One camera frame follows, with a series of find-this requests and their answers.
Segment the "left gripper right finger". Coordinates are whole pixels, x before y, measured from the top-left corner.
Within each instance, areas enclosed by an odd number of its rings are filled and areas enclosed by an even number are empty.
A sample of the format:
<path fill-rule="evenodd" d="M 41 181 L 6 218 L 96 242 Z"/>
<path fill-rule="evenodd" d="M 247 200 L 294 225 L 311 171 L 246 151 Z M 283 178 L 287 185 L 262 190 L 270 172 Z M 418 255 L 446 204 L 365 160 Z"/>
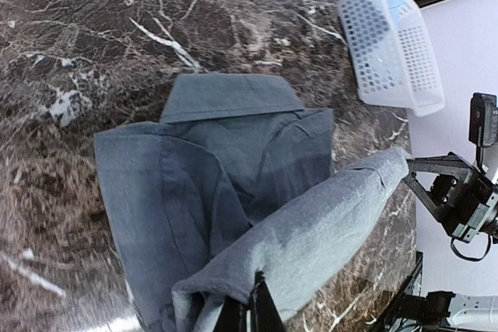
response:
<path fill-rule="evenodd" d="M 255 274 L 254 287 L 251 291 L 251 331 L 286 331 L 262 271 Z"/>

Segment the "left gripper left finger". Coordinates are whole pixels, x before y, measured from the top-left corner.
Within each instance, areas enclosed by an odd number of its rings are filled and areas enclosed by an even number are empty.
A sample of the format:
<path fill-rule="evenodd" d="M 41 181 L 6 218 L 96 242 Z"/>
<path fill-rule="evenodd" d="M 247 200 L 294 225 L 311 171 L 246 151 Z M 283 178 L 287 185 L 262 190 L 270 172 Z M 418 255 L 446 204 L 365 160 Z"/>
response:
<path fill-rule="evenodd" d="M 227 296 L 213 332 L 247 332 L 247 307 Z"/>

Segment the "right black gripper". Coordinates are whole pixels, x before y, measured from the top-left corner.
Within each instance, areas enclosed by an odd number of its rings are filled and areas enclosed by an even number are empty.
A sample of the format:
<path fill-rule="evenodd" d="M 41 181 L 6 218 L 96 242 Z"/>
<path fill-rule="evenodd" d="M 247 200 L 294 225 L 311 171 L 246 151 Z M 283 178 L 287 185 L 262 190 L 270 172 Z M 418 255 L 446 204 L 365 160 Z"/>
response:
<path fill-rule="evenodd" d="M 497 241 L 497 185 L 478 168 L 453 152 L 407 162 L 410 172 L 404 183 L 449 237 L 469 243 L 485 233 Z M 417 172 L 437 174 L 429 190 Z"/>

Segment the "grey long sleeve shirt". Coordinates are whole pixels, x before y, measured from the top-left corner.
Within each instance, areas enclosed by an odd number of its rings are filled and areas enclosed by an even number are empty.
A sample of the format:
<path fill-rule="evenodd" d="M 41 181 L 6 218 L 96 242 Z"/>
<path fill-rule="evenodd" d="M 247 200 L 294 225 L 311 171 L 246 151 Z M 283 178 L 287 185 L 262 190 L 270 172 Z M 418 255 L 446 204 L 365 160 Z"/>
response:
<path fill-rule="evenodd" d="M 94 136 L 125 280 L 147 331 L 212 331 L 262 271 L 284 323 L 355 255 L 409 172 L 400 147 L 334 172 L 332 111 L 273 75 L 177 77 L 160 119 Z"/>

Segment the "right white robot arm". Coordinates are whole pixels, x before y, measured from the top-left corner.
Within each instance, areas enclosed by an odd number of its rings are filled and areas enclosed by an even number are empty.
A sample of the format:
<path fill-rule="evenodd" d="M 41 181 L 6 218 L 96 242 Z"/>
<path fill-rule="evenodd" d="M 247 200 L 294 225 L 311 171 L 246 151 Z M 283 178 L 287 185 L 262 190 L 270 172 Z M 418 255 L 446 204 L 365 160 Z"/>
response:
<path fill-rule="evenodd" d="M 451 239 L 451 250 L 463 257 L 455 243 L 470 243 L 479 233 L 487 246 L 497 242 L 497 185 L 486 171 L 453 152 L 409 161 L 405 184 L 440 223 Z M 418 262 L 402 288 L 381 314 L 372 331 L 467 331 L 471 323 L 496 323 L 497 298 L 437 291 L 413 295 L 422 269 Z"/>

